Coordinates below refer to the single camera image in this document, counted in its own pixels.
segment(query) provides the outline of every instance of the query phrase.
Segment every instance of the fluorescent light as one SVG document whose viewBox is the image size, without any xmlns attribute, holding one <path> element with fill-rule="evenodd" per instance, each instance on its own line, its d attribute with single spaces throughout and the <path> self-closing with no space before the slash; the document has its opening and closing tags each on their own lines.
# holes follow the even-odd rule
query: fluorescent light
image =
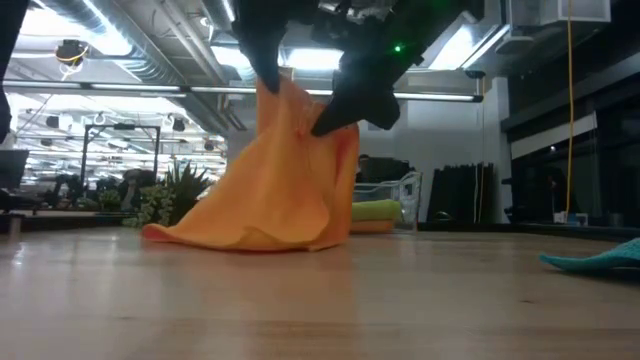
<svg viewBox="0 0 640 360">
<path fill-rule="evenodd" d="M 461 26 L 447 41 L 429 70 L 456 70 L 473 52 L 473 35 L 467 26 Z"/>
<path fill-rule="evenodd" d="M 62 81 L 31 81 L 31 80 L 4 80 L 2 84 L 5 87 L 31 87 L 42 89 L 80 89 L 79 83 L 70 83 Z"/>
<path fill-rule="evenodd" d="M 315 96 L 331 96 L 333 94 L 332 90 L 307 90 L 309 95 Z"/>
<path fill-rule="evenodd" d="M 143 97 L 170 97 L 170 98 L 186 98 L 187 94 L 173 94 L 173 93 L 140 93 L 140 96 Z"/>
<path fill-rule="evenodd" d="M 107 140 L 107 144 L 113 145 L 115 147 L 119 147 L 122 149 L 126 149 L 129 147 L 129 143 L 123 140 L 118 140 L 118 139 L 109 139 Z"/>
<path fill-rule="evenodd" d="M 163 97 L 89 96 L 89 99 L 107 109 L 117 112 L 148 114 L 174 113 L 186 117 L 186 111 Z"/>
<path fill-rule="evenodd" d="M 231 8 L 231 4 L 229 4 L 229 0 L 222 0 L 222 6 L 224 6 L 224 11 L 227 13 L 229 22 L 233 22 L 236 19 L 236 16 Z"/>
<path fill-rule="evenodd" d="M 489 40 L 487 40 L 487 42 L 482 45 L 482 47 L 478 51 L 471 55 L 469 60 L 465 61 L 464 64 L 462 64 L 462 68 L 466 69 L 469 66 L 473 65 L 476 61 L 478 61 L 478 59 L 480 59 L 482 55 L 484 55 L 487 51 L 489 51 L 489 49 L 493 47 L 493 45 L 495 45 L 500 39 L 502 39 L 502 37 L 505 36 L 509 32 L 509 30 L 511 30 L 511 25 L 505 25 L 500 30 L 498 30 L 498 32 Z"/>
<path fill-rule="evenodd" d="M 46 59 L 46 58 L 52 58 L 55 56 L 56 54 L 54 54 L 52 51 L 47 51 L 47 52 L 14 51 L 13 53 L 11 53 L 12 59 Z"/>
<path fill-rule="evenodd" d="M 460 101 L 472 102 L 473 95 L 451 95 L 451 94 L 421 94 L 421 93 L 395 93 L 398 100 L 432 100 L 432 101 Z"/>
<path fill-rule="evenodd" d="M 333 49 L 295 49 L 286 66 L 300 70 L 335 70 L 340 66 L 342 51 Z"/>
<path fill-rule="evenodd" d="M 96 90 L 180 91 L 179 86 L 143 84 L 92 84 Z"/>
<path fill-rule="evenodd" d="M 70 158 L 81 158 L 82 151 L 44 151 L 44 150 L 31 150 L 30 155 L 46 155 L 46 156 L 59 156 Z M 158 161 L 169 161 L 171 154 L 158 154 Z M 180 159 L 200 159 L 200 160 L 219 160 L 224 161 L 220 155 L 192 155 L 192 154 L 175 154 L 176 158 Z M 136 154 L 136 153 L 119 153 L 119 152 L 87 152 L 87 157 L 100 158 L 100 157 L 120 157 L 123 159 L 134 160 L 153 160 L 154 154 Z"/>
<path fill-rule="evenodd" d="M 233 48 L 226 48 L 222 46 L 212 46 L 211 50 L 215 55 L 216 60 L 222 65 L 229 65 L 233 67 L 251 67 L 249 59 L 240 50 Z"/>
<path fill-rule="evenodd" d="M 83 33 L 82 26 L 66 21 L 53 11 L 28 10 L 20 28 L 21 35 L 74 37 Z"/>
<path fill-rule="evenodd" d="M 255 88 L 232 86 L 193 86 L 193 92 L 219 93 L 219 94 L 255 94 Z"/>
</svg>

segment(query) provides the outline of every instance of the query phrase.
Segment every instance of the teal cloth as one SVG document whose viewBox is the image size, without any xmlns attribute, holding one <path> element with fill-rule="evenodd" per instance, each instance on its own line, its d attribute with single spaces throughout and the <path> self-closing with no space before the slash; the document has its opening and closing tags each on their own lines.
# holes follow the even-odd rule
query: teal cloth
<svg viewBox="0 0 640 360">
<path fill-rule="evenodd" d="M 615 268 L 640 268 L 640 238 L 619 245 L 600 255 L 579 259 L 540 255 L 540 260 L 559 269 L 588 272 Z"/>
</svg>

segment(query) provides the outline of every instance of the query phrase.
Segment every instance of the green cushion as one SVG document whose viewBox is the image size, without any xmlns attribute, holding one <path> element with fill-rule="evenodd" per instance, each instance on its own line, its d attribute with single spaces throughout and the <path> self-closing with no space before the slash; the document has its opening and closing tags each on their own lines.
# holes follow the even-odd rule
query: green cushion
<svg viewBox="0 0 640 360">
<path fill-rule="evenodd" d="M 351 221 L 397 220 L 402 217 L 402 204 L 393 200 L 353 203 Z"/>
</svg>

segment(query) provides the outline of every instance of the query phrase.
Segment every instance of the wire basket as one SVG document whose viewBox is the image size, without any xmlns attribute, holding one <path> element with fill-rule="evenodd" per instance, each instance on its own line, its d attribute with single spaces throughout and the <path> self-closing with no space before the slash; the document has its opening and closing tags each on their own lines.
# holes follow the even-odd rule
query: wire basket
<svg viewBox="0 0 640 360">
<path fill-rule="evenodd" d="M 402 217 L 396 221 L 395 227 L 404 230 L 418 229 L 418 212 L 422 173 L 412 171 L 397 181 L 381 183 L 356 183 L 353 191 L 353 202 L 391 199 L 402 205 Z"/>
</svg>

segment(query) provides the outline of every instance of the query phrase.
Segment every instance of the ceiling light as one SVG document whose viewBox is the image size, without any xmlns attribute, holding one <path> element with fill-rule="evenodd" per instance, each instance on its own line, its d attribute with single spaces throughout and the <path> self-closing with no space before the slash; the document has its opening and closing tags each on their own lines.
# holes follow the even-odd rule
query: ceiling light
<svg viewBox="0 0 640 360">
<path fill-rule="evenodd" d="M 68 158 L 82 158 L 82 151 L 43 151 L 43 150 L 31 150 L 30 155 L 42 155 L 42 156 L 55 156 L 55 157 L 68 157 Z M 136 154 L 136 153 L 118 153 L 118 152 L 87 152 L 87 157 L 101 158 L 101 157 L 120 157 L 123 159 L 134 160 L 153 160 L 155 154 Z M 172 157 L 177 159 L 199 159 L 209 161 L 224 161 L 220 155 L 193 155 L 193 154 L 158 154 L 158 161 L 169 161 Z"/>
<path fill-rule="evenodd" d="M 2 85 L 6 88 L 80 89 L 79 83 L 62 81 L 4 80 Z"/>
<path fill-rule="evenodd" d="M 47 116 L 44 122 L 48 127 L 57 129 L 60 127 L 60 118 L 58 116 Z"/>
<path fill-rule="evenodd" d="M 511 30 L 511 25 L 503 26 L 498 32 L 495 33 L 490 39 L 488 39 L 484 45 L 480 49 L 478 49 L 471 57 L 462 64 L 462 68 L 466 69 L 469 66 L 473 65 L 482 55 L 484 55 L 489 49 L 493 47 L 502 37 L 504 37 L 509 30 Z"/>
<path fill-rule="evenodd" d="M 114 147 L 120 148 L 120 149 L 127 149 L 129 147 L 129 143 L 123 140 L 118 140 L 118 139 L 109 139 L 107 141 L 107 145 L 112 145 Z"/>
<path fill-rule="evenodd" d="M 175 119 L 171 128 L 173 131 L 183 132 L 186 128 L 184 125 L 184 119 Z"/>
<path fill-rule="evenodd" d="M 216 56 L 218 62 L 222 65 L 233 67 L 251 67 L 251 63 L 243 53 L 238 49 L 227 48 L 222 46 L 212 46 L 211 50 Z"/>
<path fill-rule="evenodd" d="M 94 125 L 103 125 L 105 123 L 105 118 L 104 115 L 102 114 L 102 112 L 100 112 L 99 114 L 97 114 L 94 118 L 93 118 L 93 124 Z"/>
<path fill-rule="evenodd" d="M 233 12 L 233 8 L 229 3 L 229 0 L 222 0 L 222 6 L 224 6 L 224 11 L 227 13 L 227 17 L 229 18 L 229 22 L 233 22 L 236 19 L 236 16 Z"/>
<path fill-rule="evenodd" d="M 193 86 L 191 88 L 191 91 L 219 94 L 255 94 L 256 88 L 232 86 Z"/>
<path fill-rule="evenodd" d="M 473 95 L 451 95 L 451 94 L 420 94 L 420 93 L 395 93 L 398 100 L 431 100 L 431 101 L 459 101 L 473 102 L 476 96 Z"/>
<path fill-rule="evenodd" d="M 144 97 L 167 97 L 167 98 L 186 98 L 187 94 L 174 94 L 174 93 L 140 93 L 140 96 Z"/>
<path fill-rule="evenodd" d="M 462 26 L 447 41 L 438 56 L 429 65 L 429 70 L 456 70 L 473 52 L 473 35 L 467 26 Z"/>
<path fill-rule="evenodd" d="M 58 16 L 53 11 L 31 9 L 22 21 L 21 35 L 75 37 L 84 32 L 82 26 Z"/>
<path fill-rule="evenodd" d="M 295 49 L 286 66 L 300 70 L 335 70 L 340 67 L 342 54 L 333 49 Z"/>
<path fill-rule="evenodd" d="M 180 91 L 179 86 L 144 84 L 92 84 L 96 90 L 134 90 L 134 91 Z"/>
<path fill-rule="evenodd" d="M 308 90 L 309 95 L 315 96 L 331 96 L 333 94 L 333 90 Z"/>
</svg>

